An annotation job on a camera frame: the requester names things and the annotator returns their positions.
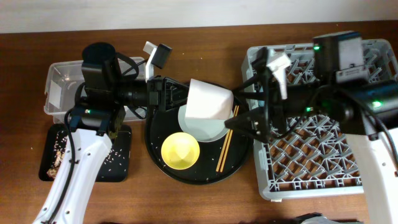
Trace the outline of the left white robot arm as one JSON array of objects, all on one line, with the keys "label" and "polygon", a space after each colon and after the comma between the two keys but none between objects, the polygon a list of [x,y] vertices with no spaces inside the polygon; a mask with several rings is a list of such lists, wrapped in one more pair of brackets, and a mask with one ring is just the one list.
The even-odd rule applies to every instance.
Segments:
[{"label": "left white robot arm", "polygon": [[64,116],[67,145],[49,195],[35,223],[82,223],[100,168],[124,122],[126,110],[146,109],[146,118],[186,103],[175,93],[189,87],[174,79],[154,75],[164,68],[172,48],[146,42],[149,58],[144,79],[139,65],[106,42],[82,51],[84,82],[75,93],[75,105]]}]

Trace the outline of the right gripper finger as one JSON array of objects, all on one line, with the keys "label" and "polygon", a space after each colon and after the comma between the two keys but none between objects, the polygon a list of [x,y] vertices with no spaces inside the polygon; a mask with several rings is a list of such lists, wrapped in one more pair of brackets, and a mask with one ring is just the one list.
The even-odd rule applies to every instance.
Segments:
[{"label": "right gripper finger", "polygon": [[260,142],[269,141],[269,123],[263,108],[255,108],[224,122],[228,129]]},{"label": "right gripper finger", "polygon": [[264,92],[255,93],[255,92],[247,92],[246,89],[250,86],[254,86],[256,83],[263,84],[264,76],[263,75],[254,75],[249,78],[242,85],[235,88],[232,92],[233,95],[240,98],[245,98],[247,100],[264,100]]}]

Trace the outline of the yellow bowl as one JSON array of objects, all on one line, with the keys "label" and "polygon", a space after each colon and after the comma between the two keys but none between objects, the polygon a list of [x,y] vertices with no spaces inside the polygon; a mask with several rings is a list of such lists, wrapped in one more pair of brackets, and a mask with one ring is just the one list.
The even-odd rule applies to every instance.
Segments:
[{"label": "yellow bowl", "polygon": [[185,170],[197,162],[200,145],[192,135],[178,132],[164,140],[160,153],[167,166],[175,170]]}]

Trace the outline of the pink plastic cup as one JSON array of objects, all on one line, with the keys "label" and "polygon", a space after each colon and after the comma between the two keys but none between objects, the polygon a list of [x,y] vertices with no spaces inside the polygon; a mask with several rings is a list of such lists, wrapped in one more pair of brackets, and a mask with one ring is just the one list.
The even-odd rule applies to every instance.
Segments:
[{"label": "pink plastic cup", "polygon": [[231,90],[191,79],[185,117],[227,120],[232,112],[233,100]]}]

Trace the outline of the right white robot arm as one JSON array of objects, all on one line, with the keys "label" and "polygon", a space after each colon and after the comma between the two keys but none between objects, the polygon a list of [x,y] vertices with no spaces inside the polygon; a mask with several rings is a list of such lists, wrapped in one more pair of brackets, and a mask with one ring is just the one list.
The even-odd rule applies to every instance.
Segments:
[{"label": "right white robot arm", "polygon": [[339,122],[356,158],[369,217],[373,223],[397,222],[397,82],[372,82],[364,61],[363,40],[356,31],[313,39],[316,80],[289,86],[286,53],[259,49],[251,63],[253,77],[233,93],[261,106],[228,119],[225,126],[260,142],[293,133],[289,118],[325,114]]}]

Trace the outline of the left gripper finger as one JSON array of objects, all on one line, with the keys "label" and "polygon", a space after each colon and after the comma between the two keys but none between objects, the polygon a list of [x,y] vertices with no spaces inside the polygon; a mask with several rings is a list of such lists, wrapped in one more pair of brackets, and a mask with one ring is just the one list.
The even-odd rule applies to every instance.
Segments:
[{"label": "left gripper finger", "polygon": [[187,93],[189,91],[188,85],[180,83],[172,78],[166,77],[164,81],[166,93]]},{"label": "left gripper finger", "polygon": [[169,106],[171,108],[177,108],[187,103],[187,93],[174,93],[170,98]]}]

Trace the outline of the food scraps pile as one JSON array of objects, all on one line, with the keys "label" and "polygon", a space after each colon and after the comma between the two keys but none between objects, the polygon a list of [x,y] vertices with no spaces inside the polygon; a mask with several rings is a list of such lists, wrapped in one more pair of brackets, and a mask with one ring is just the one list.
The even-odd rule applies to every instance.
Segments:
[{"label": "food scraps pile", "polygon": [[52,155],[50,161],[50,168],[46,172],[47,176],[51,179],[54,179],[57,175],[57,172],[64,158],[66,144],[67,144],[67,137],[57,136],[55,138],[55,144],[53,149],[51,150]]}]

